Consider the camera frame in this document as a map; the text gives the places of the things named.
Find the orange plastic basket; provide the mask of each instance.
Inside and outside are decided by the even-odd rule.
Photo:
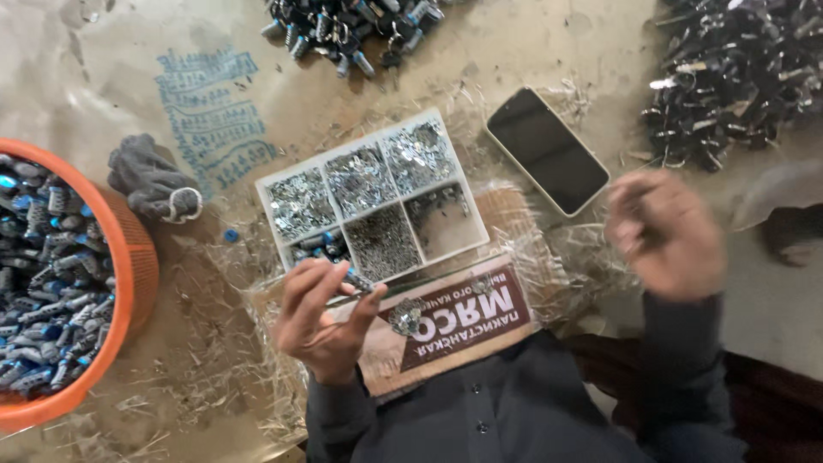
[[[160,269],[146,229],[116,193],[98,188],[52,152],[29,143],[0,138],[0,152],[36,162],[59,175],[86,201],[109,242],[114,276],[114,317],[103,347],[86,372],[49,397],[23,401],[0,395],[0,430],[19,431],[75,409],[117,356],[126,333],[143,325],[154,307]]]

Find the black shirt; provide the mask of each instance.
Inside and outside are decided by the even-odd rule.
[[[309,384],[311,462],[742,461],[718,342],[720,297],[670,304],[646,295],[643,423],[612,427],[571,355],[543,330],[375,406],[361,382]]]

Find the person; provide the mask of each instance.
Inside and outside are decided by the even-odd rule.
[[[377,406],[356,362],[386,287],[332,323],[324,306],[352,292],[342,283],[348,263],[306,260],[286,276],[272,329],[277,347],[311,374],[308,461],[742,461],[718,341],[721,231],[697,194],[665,171],[620,178],[609,202],[607,235],[646,290],[636,439],[608,423],[548,330]]]

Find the blue ink writing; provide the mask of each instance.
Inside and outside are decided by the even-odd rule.
[[[157,58],[160,101],[183,159],[192,167],[203,196],[210,198],[277,155],[263,141],[266,126],[251,100],[240,101],[232,81],[258,71],[249,53],[229,46],[214,54]]]

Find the white plastic organizer tray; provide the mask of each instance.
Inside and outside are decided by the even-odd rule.
[[[255,182],[286,270],[332,232],[354,268],[387,281],[487,243],[436,108]]]

